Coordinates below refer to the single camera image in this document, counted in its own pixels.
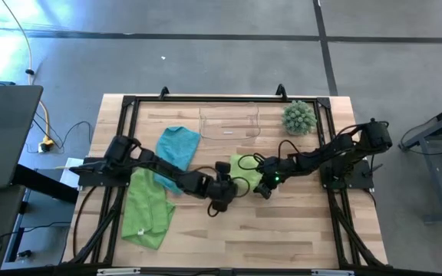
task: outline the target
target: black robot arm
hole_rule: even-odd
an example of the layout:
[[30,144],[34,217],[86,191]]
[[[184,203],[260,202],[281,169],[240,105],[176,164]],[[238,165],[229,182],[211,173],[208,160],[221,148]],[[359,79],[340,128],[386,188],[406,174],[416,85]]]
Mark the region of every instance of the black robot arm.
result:
[[[359,141],[353,136],[361,132]],[[377,122],[371,119],[369,123],[362,123],[344,128],[330,143],[314,151],[289,154],[286,159],[279,156],[263,158],[258,156],[259,165],[256,170],[262,174],[262,179],[254,192],[260,193],[268,199],[271,191],[278,184],[284,183],[292,176],[307,176],[317,170],[321,164],[330,162],[331,177],[340,179],[354,168],[354,164],[368,155],[384,153],[392,146],[388,133],[387,122]]]
[[[136,148],[140,148],[141,152],[139,157],[134,159],[130,154]],[[73,167],[70,171],[78,175],[97,173],[126,183],[130,181],[130,175],[135,167],[149,169],[174,181],[178,188],[189,196],[198,199],[210,198],[212,204],[209,207],[217,212],[225,212],[238,192],[238,186],[229,177],[228,163],[216,163],[215,179],[197,170],[184,171],[161,159],[153,151],[141,147],[138,139],[127,136],[115,136],[112,139],[103,161]]]

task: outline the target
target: extension cord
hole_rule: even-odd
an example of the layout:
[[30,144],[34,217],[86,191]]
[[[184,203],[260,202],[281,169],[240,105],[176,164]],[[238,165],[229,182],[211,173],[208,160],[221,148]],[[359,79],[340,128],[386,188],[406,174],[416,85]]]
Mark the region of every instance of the extension cord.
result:
[[51,151],[53,145],[54,145],[53,140],[47,140],[47,141],[40,142],[38,144],[38,153],[47,153],[47,152]]

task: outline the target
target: wooden table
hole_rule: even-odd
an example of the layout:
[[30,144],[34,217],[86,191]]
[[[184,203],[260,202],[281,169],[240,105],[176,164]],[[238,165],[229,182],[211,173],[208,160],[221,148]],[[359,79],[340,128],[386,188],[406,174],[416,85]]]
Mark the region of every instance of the wooden table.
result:
[[[105,94],[97,126],[94,131],[90,155],[102,157],[117,129],[123,94]],[[143,146],[154,150],[157,140],[166,127],[185,126],[199,131],[200,108],[207,103],[143,102],[140,104],[136,135]],[[301,151],[318,147],[316,131],[306,136],[289,136],[281,126],[286,103],[257,103],[261,133],[255,142],[233,140],[230,143],[212,144],[201,139],[189,169],[213,166],[216,161],[229,162],[232,154],[258,152],[264,156],[277,154],[283,139],[290,139]],[[331,97],[331,110],[335,129],[355,123],[349,97]],[[129,120],[124,133],[127,133]],[[326,122],[326,141],[329,141]],[[290,145],[282,154],[291,153]],[[88,189],[80,192],[74,211]],[[97,227],[104,188],[97,188],[87,201],[78,226],[79,249],[87,242]],[[328,198],[322,190],[318,172],[310,176],[293,177],[273,191],[269,200],[260,195],[248,194],[235,199],[228,212],[215,218],[206,214],[209,200],[199,200],[188,195],[168,195],[176,204],[170,230],[160,249],[155,251],[124,241],[119,237],[115,247],[114,266],[150,267],[233,267],[233,268],[336,268],[335,253]],[[381,240],[378,217],[371,197],[362,191],[349,190],[351,213],[356,232],[374,255],[387,262]],[[68,236],[63,261],[72,258],[72,232]],[[101,259],[105,255],[109,231],[105,232]],[[348,239],[343,234],[346,255],[351,260]]]

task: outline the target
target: green towel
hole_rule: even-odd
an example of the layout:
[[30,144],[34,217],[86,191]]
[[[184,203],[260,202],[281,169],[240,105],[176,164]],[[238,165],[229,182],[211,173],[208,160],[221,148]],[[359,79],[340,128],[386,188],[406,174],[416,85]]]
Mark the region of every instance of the green towel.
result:
[[[231,175],[231,178],[243,177],[244,179],[248,180],[250,184],[250,190],[254,190],[254,188],[257,187],[257,185],[259,184],[259,181],[262,178],[262,174],[256,172],[254,169],[241,169],[238,166],[238,160],[240,159],[240,157],[242,156],[239,154],[235,154],[229,158],[229,164],[231,165],[231,171],[229,171],[229,174]],[[253,157],[248,156],[240,161],[240,165],[242,165],[243,168],[255,168],[259,165],[259,163],[255,161]],[[242,179],[236,179],[235,183],[238,184],[239,194],[243,194],[248,188],[246,186],[246,182]]]
[[153,172],[137,169],[130,176],[122,238],[158,249],[167,234],[174,211],[175,205],[167,201],[164,187],[153,181]]

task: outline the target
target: green plush toy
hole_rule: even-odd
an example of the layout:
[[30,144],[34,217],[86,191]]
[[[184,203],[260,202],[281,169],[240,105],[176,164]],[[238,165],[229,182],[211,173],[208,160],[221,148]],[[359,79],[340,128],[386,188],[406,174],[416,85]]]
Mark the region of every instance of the green plush toy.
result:
[[282,125],[291,135],[308,134],[316,126],[315,112],[307,103],[294,100],[284,109]]

